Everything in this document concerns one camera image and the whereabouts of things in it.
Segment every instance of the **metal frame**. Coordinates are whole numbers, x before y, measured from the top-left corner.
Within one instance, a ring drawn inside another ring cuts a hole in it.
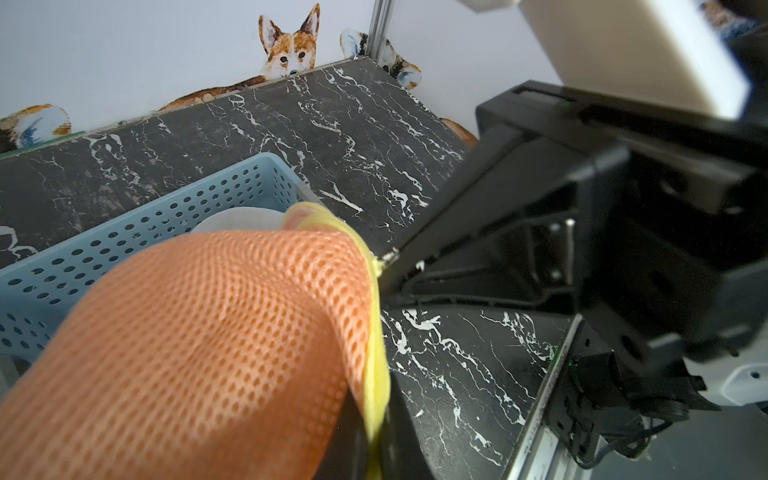
[[[389,30],[389,23],[392,21],[392,10],[395,8],[395,0],[376,0],[373,6],[373,15],[371,17],[371,26],[368,30],[368,56],[376,62],[381,63],[381,55],[386,45],[386,32]]]
[[[573,322],[571,322],[571,327],[568,329],[568,333],[566,333],[563,344],[558,351],[558,358],[547,371],[547,375],[544,377],[544,382],[541,384],[541,387],[539,387],[536,401],[534,402],[531,412],[528,414],[528,418],[525,421],[525,427],[520,434],[517,446],[515,447],[504,475],[502,476],[504,480],[544,478],[543,476],[531,476],[535,475],[536,472],[547,473],[551,470],[552,466],[560,464],[562,464],[559,467],[560,469],[566,468],[569,472],[576,466],[576,463],[571,459],[567,452],[565,458],[562,458],[561,456],[556,457],[555,454],[561,449],[561,446],[558,446],[557,436],[546,426],[542,428],[541,422],[544,419],[544,413],[547,410],[549,400],[552,397],[558,379],[567,365],[571,346],[573,345],[576,334],[583,321],[584,318],[577,314],[574,316]],[[541,447],[543,444],[550,445],[551,448],[542,449]]]

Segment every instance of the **black table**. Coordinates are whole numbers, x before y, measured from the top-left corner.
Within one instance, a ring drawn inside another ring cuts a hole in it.
[[[328,66],[0,161],[0,267],[261,151],[383,255],[466,147],[369,59]],[[499,478],[568,322],[479,310],[382,320],[435,474]]]

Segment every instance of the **blue plastic basket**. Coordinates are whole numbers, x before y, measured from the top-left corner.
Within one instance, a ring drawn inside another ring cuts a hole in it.
[[[284,212],[301,180],[263,153],[209,175],[0,270],[0,355],[34,362],[100,276],[147,247],[234,207]]]

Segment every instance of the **cable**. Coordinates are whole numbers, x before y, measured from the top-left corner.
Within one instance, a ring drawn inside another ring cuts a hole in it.
[[[587,463],[581,463],[579,462],[579,459],[576,458],[575,455],[573,455],[572,453],[571,455],[573,455],[573,459],[576,462],[576,465],[582,467],[584,470],[589,470],[590,468],[596,467],[598,463],[600,463],[600,461],[603,459],[603,457],[605,457],[608,453],[613,452],[618,446],[629,445],[631,443],[639,442],[640,440],[645,440],[653,435],[656,435],[657,433],[663,432],[664,430],[670,428],[671,426],[672,426],[672,422],[664,422],[661,425],[651,427],[648,430],[643,430],[642,432],[634,433],[632,435],[627,435],[626,437],[622,439],[618,439],[613,443],[609,443],[608,445],[600,449],[600,451],[594,455],[594,458]]]

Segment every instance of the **orange mesh cloth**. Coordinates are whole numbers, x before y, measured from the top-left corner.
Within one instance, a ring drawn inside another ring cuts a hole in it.
[[[125,261],[2,403],[0,478],[312,478],[348,386],[363,410],[364,256],[327,227]]]

